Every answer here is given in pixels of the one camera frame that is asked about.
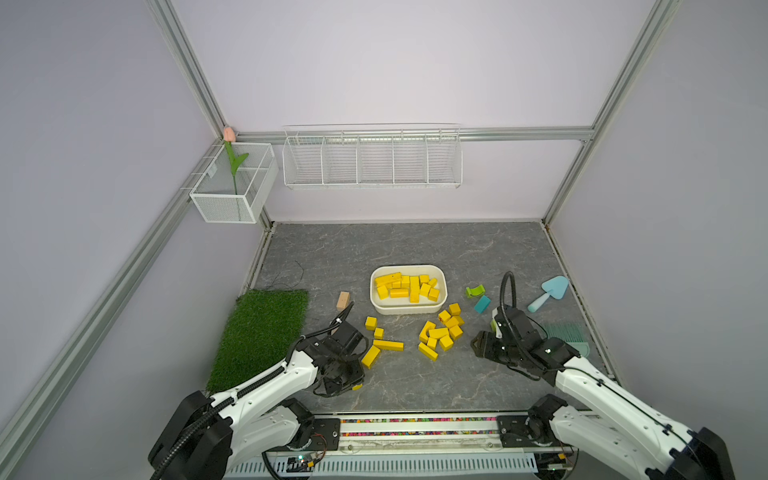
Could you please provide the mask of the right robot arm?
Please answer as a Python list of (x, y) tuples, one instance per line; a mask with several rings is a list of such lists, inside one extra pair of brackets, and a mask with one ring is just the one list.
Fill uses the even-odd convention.
[(503, 445), (569, 445), (628, 479), (734, 478), (725, 441), (713, 431), (694, 431), (642, 402), (564, 340), (542, 337), (516, 307), (495, 308), (492, 324), (471, 342), (477, 357), (543, 380), (590, 409), (547, 394), (525, 419), (499, 420)]

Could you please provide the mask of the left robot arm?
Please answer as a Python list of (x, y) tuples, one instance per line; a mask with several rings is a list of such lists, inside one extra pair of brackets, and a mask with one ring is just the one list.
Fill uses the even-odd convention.
[(221, 479), (274, 448), (330, 449), (332, 442), (295, 393), (314, 385), (326, 397), (362, 384), (360, 345), (369, 339), (337, 318), (301, 336), (277, 364), (229, 390), (185, 397), (150, 450), (155, 479)]

